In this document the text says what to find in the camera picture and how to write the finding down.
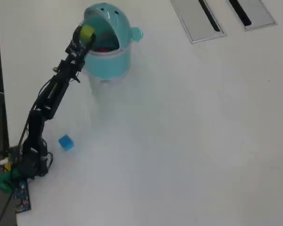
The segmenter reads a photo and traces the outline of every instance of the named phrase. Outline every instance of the robotic arm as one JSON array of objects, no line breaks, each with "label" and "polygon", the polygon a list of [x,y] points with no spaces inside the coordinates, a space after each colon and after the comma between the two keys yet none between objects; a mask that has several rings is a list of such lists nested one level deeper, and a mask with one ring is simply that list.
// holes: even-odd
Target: robotic arm
[{"label": "robotic arm", "polygon": [[[95,38],[92,27],[85,25],[76,28],[65,50],[67,58],[61,60],[59,66],[54,68],[56,74],[42,87],[29,112],[18,146],[13,148],[11,171],[0,174],[0,190],[3,192],[13,192],[19,179],[42,177],[48,173],[49,152],[46,141],[42,138],[45,121],[54,117],[70,80],[80,82],[77,73],[82,70],[84,58],[94,45]],[[27,128],[29,134],[22,146]]]},{"label": "robotic arm", "polygon": [[[80,43],[80,37],[86,36],[82,35],[82,33],[89,34],[85,47]],[[23,143],[22,160],[17,168],[21,176],[33,178],[47,174],[48,150],[47,144],[42,138],[45,121],[54,117],[70,80],[80,82],[76,75],[82,70],[85,64],[84,57],[94,43],[95,34],[93,28],[87,25],[77,27],[66,49],[66,53],[68,53],[66,60],[61,60],[59,66],[54,69],[57,74],[49,80],[48,85],[35,101],[35,108],[30,111],[27,120],[29,135]]]}]

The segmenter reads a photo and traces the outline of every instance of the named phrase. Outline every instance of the black cable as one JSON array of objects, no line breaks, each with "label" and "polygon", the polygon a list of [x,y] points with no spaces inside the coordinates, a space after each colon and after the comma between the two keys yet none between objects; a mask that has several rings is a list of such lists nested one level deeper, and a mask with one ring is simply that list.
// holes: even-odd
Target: black cable
[{"label": "black cable", "polygon": [[50,162],[47,168],[50,169],[52,162],[53,162],[53,154],[51,152],[48,152],[48,154],[50,155]]},{"label": "black cable", "polygon": [[5,203],[5,206],[4,206],[3,210],[0,213],[0,222],[1,222],[3,216],[4,216],[5,212],[6,212],[6,209],[8,207],[8,204],[9,204],[10,200],[11,200],[11,197],[13,197],[13,193],[9,195],[8,201]]},{"label": "black cable", "polygon": [[38,96],[41,94],[42,90],[44,89],[44,87],[51,81],[51,79],[49,79],[43,86],[42,88],[40,89],[39,93],[38,93]]}]

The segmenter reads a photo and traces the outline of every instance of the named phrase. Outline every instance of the teal container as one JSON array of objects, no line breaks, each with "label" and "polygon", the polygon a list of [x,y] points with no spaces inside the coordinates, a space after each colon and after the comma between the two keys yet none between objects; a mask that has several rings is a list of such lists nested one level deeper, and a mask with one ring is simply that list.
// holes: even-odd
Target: teal container
[{"label": "teal container", "polygon": [[88,7],[84,13],[83,25],[86,24],[95,29],[96,35],[96,42],[85,57],[87,72],[102,81],[125,75],[131,64],[131,43],[140,41],[143,32],[131,27],[126,15],[107,3]]}]

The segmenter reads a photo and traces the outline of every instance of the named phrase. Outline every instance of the trash bin lid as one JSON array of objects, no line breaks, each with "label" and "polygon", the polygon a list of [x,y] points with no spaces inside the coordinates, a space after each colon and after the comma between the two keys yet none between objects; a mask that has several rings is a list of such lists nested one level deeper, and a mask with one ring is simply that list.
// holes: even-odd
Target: trash bin lid
[{"label": "trash bin lid", "polygon": [[118,38],[119,49],[126,48],[133,37],[133,32],[126,15],[116,6],[100,3],[88,7],[84,12],[84,22],[94,27],[95,33],[104,29],[103,23],[98,19],[105,19]]}]

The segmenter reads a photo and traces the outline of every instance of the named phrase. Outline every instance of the table surface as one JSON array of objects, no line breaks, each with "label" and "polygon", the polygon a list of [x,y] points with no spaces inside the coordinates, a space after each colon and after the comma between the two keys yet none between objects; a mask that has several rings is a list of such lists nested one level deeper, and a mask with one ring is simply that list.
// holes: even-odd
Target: table surface
[{"label": "table surface", "polygon": [[[70,84],[44,130],[53,165],[18,225],[283,226],[283,0],[264,0],[278,25],[251,32],[209,0],[227,36],[194,45],[168,0],[113,2],[144,30],[132,68]],[[0,0],[11,145],[92,3]]]}]

